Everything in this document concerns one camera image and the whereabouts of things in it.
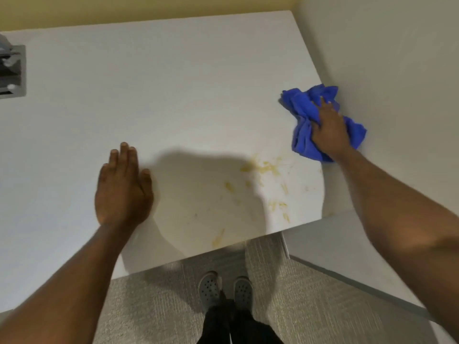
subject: beige wall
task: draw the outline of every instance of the beige wall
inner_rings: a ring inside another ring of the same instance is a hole
[[[1,0],[0,31],[290,10],[299,0]]]
[[[295,16],[322,80],[368,128],[363,153],[459,213],[459,0],[302,0]],[[324,168],[324,214],[351,208]]]

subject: foot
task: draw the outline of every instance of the foot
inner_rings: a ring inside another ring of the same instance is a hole
[[[237,309],[252,312],[253,286],[248,277],[238,277],[234,281],[234,302]]]
[[[217,272],[205,273],[199,282],[198,290],[204,312],[222,303],[222,281]]]

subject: blue microfiber towel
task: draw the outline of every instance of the blue microfiber towel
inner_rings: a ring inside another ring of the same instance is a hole
[[[337,86],[324,86],[320,84],[313,86],[307,92],[302,92],[298,88],[284,90],[282,92],[282,102],[284,107],[298,120],[298,125],[293,132],[292,150],[300,155],[320,162],[333,162],[325,153],[319,151],[311,140],[312,126],[311,120],[320,125],[318,108],[321,105],[321,97],[327,103],[332,103],[336,111],[339,111],[340,104],[335,101],[338,93]],[[363,125],[355,123],[352,119],[344,117],[349,134],[349,140],[353,148],[358,148],[365,138],[367,130]]]

